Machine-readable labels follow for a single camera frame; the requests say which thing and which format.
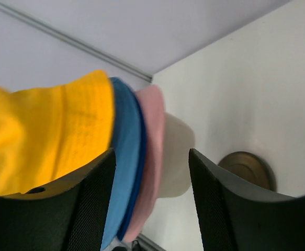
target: metal rail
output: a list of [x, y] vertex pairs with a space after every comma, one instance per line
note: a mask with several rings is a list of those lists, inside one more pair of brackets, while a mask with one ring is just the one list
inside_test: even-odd
[[152, 75], [121, 60], [118, 59], [78, 38], [72, 37], [71, 35], [58, 30], [57, 28], [52, 27], [49, 24], [46, 24], [45, 22], [38, 20], [32, 16], [30, 16], [27, 13], [24, 13], [23, 11], [16, 9], [12, 6], [9, 6], [7, 4], [4, 4], [0, 2], [0, 11], [4, 12], [11, 17], [14, 17], [15, 19], [18, 19], [38, 30], [43, 31], [44, 33], [55, 37], [73, 47], [76, 47], [79, 50], [82, 50], [92, 56], [95, 56], [96, 58], [99, 58], [109, 64], [112, 64], [132, 75], [135, 75], [145, 81], [151, 82], [152, 81]]
[[146, 251], [166, 251], [143, 234], [139, 234], [136, 239], [141, 247]]

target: brass door knob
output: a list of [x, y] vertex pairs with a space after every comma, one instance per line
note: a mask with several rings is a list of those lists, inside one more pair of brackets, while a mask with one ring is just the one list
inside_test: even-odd
[[274, 192], [277, 190], [276, 179], [270, 166], [252, 153], [231, 153], [218, 165], [252, 184]]

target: blue bucket hat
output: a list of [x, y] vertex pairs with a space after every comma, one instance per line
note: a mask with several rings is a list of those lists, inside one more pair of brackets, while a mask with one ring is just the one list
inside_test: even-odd
[[136, 99], [136, 97], [135, 97], [135, 100], [136, 100], [136, 104], [139, 108], [139, 114], [140, 114], [140, 119], [141, 119], [141, 149], [140, 149], [140, 156], [139, 156], [139, 160], [138, 160], [136, 179], [135, 179], [135, 183], [132, 188], [128, 208], [127, 208], [125, 217], [123, 219], [123, 222], [121, 224], [121, 227], [120, 227], [119, 231], [117, 232], [117, 238], [120, 241], [123, 240], [123, 237], [126, 234], [126, 231], [128, 229], [130, 219], [131, 219], [131, 216], [133, 213], [133, 209], [135, 207], [137, 196], [140, 191], [140, 185], [141, 185], [144, 163], [145, 163], [145, 155], [146, 155], [146, 128], [145, 128], [144, 116], [143, 116], [143, 112], [141, 110], [141, 106], [140, 106], [138, 100]]
[[115, 125], [111, 141], [116, 169], [106, 217], [101, 250], [116, 236], [135, 183], [141, 148], [141, 119], [134, 93], [121, 79], [110, 79], [115, 94]]

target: yellow bucket hat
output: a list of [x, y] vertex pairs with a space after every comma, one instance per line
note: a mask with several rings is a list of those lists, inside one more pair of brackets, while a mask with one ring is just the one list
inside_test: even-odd
[[0, 87], [0, 196], [25, 193], [108, 149], [115, 118], [103, 71], [52, 88]]

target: white ceiling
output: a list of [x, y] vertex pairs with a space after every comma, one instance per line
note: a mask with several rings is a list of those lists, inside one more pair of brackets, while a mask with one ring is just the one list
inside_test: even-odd
[[122, 78], [134, 90], [149, 85], [0, 12], [0, 86], [16, 91], [60, 85], [95, 69]]
[[156, 73], [290, 0], [1, 0]]

